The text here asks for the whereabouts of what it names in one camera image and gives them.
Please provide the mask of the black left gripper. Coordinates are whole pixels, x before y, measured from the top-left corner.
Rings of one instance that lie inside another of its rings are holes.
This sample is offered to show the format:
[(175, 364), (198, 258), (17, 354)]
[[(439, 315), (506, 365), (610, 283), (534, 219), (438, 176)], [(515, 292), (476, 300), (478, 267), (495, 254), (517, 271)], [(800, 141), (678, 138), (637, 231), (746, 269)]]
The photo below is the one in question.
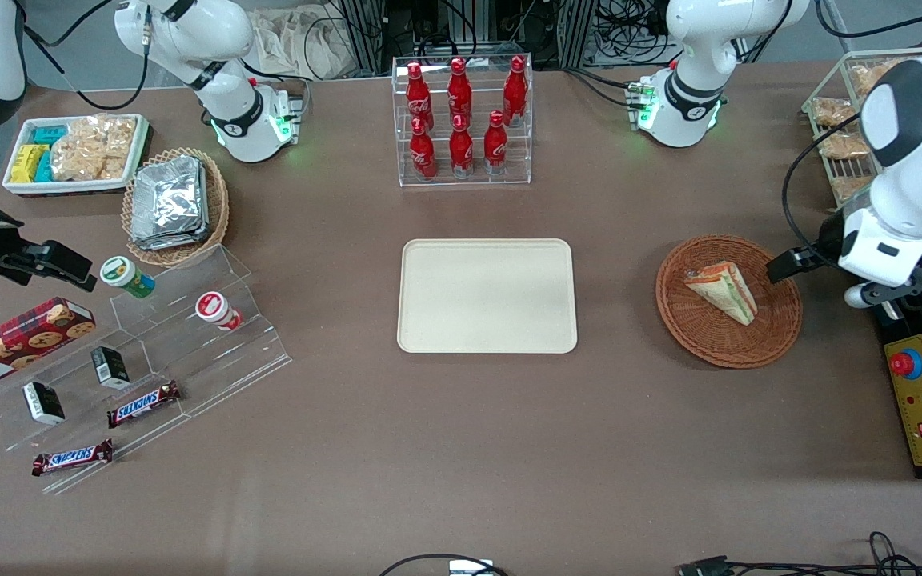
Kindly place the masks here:
[(789, 249), (766, 263), (766, 277), (771, 284), (818, 270), (820, 267), (837, 267), (842, 252), (844, 230), (842, 210), (829, 214), (817, 233), (817, 253), (806, 247)]

